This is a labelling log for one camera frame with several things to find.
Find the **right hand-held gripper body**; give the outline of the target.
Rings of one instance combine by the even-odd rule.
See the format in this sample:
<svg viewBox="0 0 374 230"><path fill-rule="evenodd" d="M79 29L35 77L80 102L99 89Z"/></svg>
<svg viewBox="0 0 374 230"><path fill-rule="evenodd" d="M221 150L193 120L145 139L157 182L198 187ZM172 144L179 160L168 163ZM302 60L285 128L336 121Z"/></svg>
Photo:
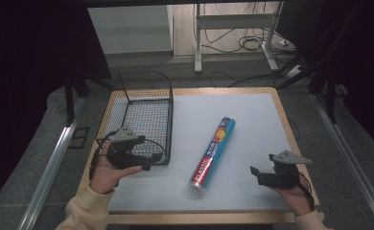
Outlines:
<svg viewBox="0 0 374 230"><path fill-rule="evenodd" d="M261 172L258 178L267 177L273 183L272 188L280 189L291 189L300 182L298 164L313 163L311 159L286 149L277 155L270 154L269 160L274 163L274 173Z"/></svg>

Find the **black metal stand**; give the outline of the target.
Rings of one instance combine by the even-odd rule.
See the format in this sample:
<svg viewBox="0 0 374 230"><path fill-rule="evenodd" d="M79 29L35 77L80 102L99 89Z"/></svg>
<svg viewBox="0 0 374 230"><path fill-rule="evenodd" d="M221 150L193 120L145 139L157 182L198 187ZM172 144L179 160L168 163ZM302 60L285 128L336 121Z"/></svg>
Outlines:
<svg viewBox="0 0 374 230"><path fill-rule="evenodd" d="M333 124L335 124L335 99L337 96L337 73L336 70L329 65L319 65L315 70L308 89L312 94L319 93L322 88L325 88L325 112Z"/></svg>
<svg viewBox="0 0 374 230"><path fill-rule="evenodd" d="M85 98L89 95L90 90L82 78L72 77L68 75L64 83L65 102L67 110L66 125L70 127L75 120L75 105L73 92L76 92L80 98Z"/></svg>

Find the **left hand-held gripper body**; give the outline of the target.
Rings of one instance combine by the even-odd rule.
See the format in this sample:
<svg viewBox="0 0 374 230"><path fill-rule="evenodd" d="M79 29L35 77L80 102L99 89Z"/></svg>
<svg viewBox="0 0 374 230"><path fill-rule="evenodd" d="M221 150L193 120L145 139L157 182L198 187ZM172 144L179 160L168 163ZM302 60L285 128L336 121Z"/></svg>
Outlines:
<svg viewBox="0 0 374 230"><path fill-rule="evenodd" d="M136 145L143 144L146 137L137 135L129 126L115 132L106 153L106 159L116 169L123 170L133 166L145 167L147 158L132 153Z"/></svg>

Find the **person's left hand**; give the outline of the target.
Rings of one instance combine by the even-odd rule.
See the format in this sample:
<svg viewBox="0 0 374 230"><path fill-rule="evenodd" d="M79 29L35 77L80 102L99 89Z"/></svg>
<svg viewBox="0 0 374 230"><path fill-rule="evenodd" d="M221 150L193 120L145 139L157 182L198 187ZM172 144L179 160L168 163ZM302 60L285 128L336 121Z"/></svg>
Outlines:
<svg viewBox="0 0 374 230"><path fill-rule="evenodd" d="M109 147L110 142L106 142L97 157L97 164L89 182L90 189L100 195L110 193L123 177L140 173L143 170L141 166L133 166L124 170L114 168L105 156Z"/></svg>

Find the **dark curtain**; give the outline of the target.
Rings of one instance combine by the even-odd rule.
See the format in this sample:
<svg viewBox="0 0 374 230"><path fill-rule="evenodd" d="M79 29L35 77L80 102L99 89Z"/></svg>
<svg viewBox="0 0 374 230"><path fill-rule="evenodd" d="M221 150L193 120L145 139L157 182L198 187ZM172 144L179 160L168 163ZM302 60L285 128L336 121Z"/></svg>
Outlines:
<svg viewBox="0 0 374 230"><path fill-rule="evenodd" d="M277 32L317 67L309 90L342 85L344 104L374 139L374 0L285 0Z"/></svg>
<svg viewBox="0 0 374 230"><path fill-rule="evenodd" d="M108 75L85 0L0 0L0 190L49 95L67 81Z"/></svg>

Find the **aluminium floor rail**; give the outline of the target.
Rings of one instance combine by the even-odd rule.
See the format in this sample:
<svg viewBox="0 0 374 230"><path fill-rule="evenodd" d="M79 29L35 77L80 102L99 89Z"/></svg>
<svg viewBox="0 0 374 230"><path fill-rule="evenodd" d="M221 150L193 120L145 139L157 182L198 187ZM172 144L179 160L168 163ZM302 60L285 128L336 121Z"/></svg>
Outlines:
<svg viewBox="0 0 374 230"><path fill-rule="evenodd" d="M316 109L320 114L323 123L327 126L329 133L331 134L335 144L337 145L337 148L342 158L344 159L345 164L353 175L360 191L362 192L363 197L365 198L370 210L374 215L374 186L364 173L360 163L354 155L354 152L351 150L350 146L344 139L338 125L333 123L329 116L326 114L326 106L323 100L319 96L314 94L311 95L311 98L316 105Z"/></svg>
<svg viewBox="0 0 374 230"><path fill-rule="evenodd" d="M51 186L57 175L58 168L64 157L66 150L68 149L70 140L77 128L79 119L82 115L82 109L85 105L86 99L77 99L74 106L74 121L70 126L66 126L61 135L58 138L56 146L50 156L48 164L40 177L40 180L35 188L35 192L24 212L22 219L20 220L16 230L33 230L35 223L38 219L40 211L44 205L46 197L50 192Z"/></svg>

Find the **black floor socket frame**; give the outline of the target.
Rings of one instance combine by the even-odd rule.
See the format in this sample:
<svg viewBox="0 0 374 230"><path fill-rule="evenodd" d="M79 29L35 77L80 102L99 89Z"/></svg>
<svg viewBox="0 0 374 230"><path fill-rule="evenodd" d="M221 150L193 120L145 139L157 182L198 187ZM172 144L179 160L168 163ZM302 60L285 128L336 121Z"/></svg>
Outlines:
<svg viewBox="0 0 374 230"><path fill-rule="evenodd" d="M80 150L84 148L89 133L89 127L77 127L71 137L68 148Z"/></svg>

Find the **blue plastic wrap roll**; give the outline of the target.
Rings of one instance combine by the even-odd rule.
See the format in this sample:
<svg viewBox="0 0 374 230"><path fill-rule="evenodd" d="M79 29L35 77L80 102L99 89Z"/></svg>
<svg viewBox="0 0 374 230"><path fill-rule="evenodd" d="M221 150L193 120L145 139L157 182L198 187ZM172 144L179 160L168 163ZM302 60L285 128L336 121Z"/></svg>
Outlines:
<svg viewBox="0 0 374 230"><path fill-rule="evenodd" d="M195 190L201 193L205 192L235 125L236 121L231 117L221 119L190 178L189 183Z"/></svg>

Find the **white power strip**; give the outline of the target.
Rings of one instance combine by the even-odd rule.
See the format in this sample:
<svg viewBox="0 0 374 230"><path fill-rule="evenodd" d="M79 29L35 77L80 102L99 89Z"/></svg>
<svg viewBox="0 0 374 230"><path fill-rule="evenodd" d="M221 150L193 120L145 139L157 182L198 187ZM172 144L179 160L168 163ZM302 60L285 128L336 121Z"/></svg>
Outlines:
<svg viewBox="0 0 374 230"><path fill-rule="evenodd" d="M293 67L293 69L290 70L290 71L286 74L286 77L287 77L288 79L290 79L290 78L296 76L297 74L299 74L303 69L304 69L304 67L303 67L302 65L295 65L295 66Z"/></svg>

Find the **person's right hand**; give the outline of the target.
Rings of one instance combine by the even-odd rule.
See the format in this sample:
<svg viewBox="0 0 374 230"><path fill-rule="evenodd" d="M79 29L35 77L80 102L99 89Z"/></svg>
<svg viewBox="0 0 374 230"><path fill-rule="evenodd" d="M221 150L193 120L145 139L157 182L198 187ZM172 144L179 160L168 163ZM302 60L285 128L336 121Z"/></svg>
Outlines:
<svg viewBox="0 0 374 230"><path fill-rule="evenodd" d="M273 188L273 190L283 197L296 217L312 213L313 209L310 202L306 194L299 187L293 187L289 190Z"/></svg>

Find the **white cabinet panel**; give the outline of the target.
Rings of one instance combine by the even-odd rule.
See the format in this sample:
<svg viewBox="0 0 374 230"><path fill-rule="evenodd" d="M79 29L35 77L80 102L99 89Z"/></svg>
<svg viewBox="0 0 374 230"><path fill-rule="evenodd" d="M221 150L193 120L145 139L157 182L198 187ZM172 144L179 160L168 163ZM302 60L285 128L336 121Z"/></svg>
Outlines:
<svg viewBox="0 0 374 230"><path fill-rule="evenodd" d="M88 13L105 54L173 50L169 6L89 8Z"/></svg>

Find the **white table mat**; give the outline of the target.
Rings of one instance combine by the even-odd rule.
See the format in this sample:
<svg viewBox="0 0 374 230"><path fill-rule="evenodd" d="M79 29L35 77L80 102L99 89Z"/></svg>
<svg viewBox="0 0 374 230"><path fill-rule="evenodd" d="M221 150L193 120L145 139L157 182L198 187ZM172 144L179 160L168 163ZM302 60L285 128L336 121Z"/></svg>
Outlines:
<svg viewBox="0 0 374 230"><path fill-rule="evenodd" d="M204 193L189 184L223 117L236 121ZM285 210L284 200L260 186L255 167L270 172L271 154L290 147L270 94L176 96L171 159L123 178L108 209L112 212Z"/></svg>

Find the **white metal desk frame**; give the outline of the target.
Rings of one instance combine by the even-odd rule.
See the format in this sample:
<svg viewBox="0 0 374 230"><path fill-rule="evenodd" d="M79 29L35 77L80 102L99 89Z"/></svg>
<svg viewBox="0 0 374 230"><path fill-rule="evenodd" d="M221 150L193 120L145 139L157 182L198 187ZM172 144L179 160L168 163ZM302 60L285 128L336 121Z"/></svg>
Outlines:
<svg viewBox="0 0 374 230"><path fill-rule="evenodd" d="M273 13L206 15L200 13L200 4L196 4L195 72L202 72L201 31L226 29L268 29L269 34L266 40L261 43L261 48L269 64L270 70L276 72L278 66L271 53L270 45L282 6L283 2L279 1Z"/></svg>

